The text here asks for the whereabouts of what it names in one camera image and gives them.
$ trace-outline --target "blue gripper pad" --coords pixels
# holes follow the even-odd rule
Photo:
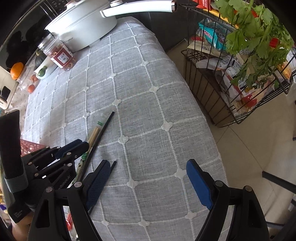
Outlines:
[[[96,170],[86,176],[85,181],[83,181],[84,187],[82,192],[84,197],[86,197],[85,206],[87,210],[96,205],[110,176],[110,172],[110,162],[102,160]]]
[[[69,152],[73,147],[82,143],[82,140],[77,139],[75,141],[70,142],[69,144],[61,147],[56,153],[56,159],[61,159],[67,152]]]
[[[189,160],[186,164],[186,172],[189,180],[201,202],[202,205],[206,206],[208,210],[213,207],[211,200],[211,192],[203,177],[201,176],[198,169],[193,164],[194,160]]]

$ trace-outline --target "pink basket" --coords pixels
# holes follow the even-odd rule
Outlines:
[[[30,142],[30,141],[26,141],[23,139],[20,139],[20,146],[21,146],[21,150],[22,150],[21,156],[27,155],[31,152],[37,151],[37,150],[45,147],[44,145],[37,144],[34,142]]]

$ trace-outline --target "white pot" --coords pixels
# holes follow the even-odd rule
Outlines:
[[[145,0],[122,3],[122,0],[75,0],[45,29],[58,37],[72,52],[99,40],[117,24],[115,15],[132,12],[174,12],[176,0]]]

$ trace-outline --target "jar label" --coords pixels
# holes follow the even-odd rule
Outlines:
[[[57,64],[58,67],[63,68],[69,60],[73,58],[73,54],[67,49],[66,46],[63,46],[61,50],[51,58],[51,60]]]

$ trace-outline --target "red pepper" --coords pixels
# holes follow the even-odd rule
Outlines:
[[[251,13],[253,14],[254,18],[259,17],[254,10],[251,10]]]
[[[252,99],[252,95],[248,95],[246,97],[243,97],[242,101],[249,108],[251,108],[257,104],[257,99],[256,98]]]
[[[253,14],[254,18],[259,17],[259,16],[257,15],[257,13],[256,13],[254,10],[251,10],[251,13]]]
[[[272,38],[269,42],[269,46],[272,48],[276,48],[279,44],[279,40],[277,38]]]
[[[202,42],[202,38],[199,36],[196,37],[191,37],[192,40],[196,40],[196,41],[201,41]]]

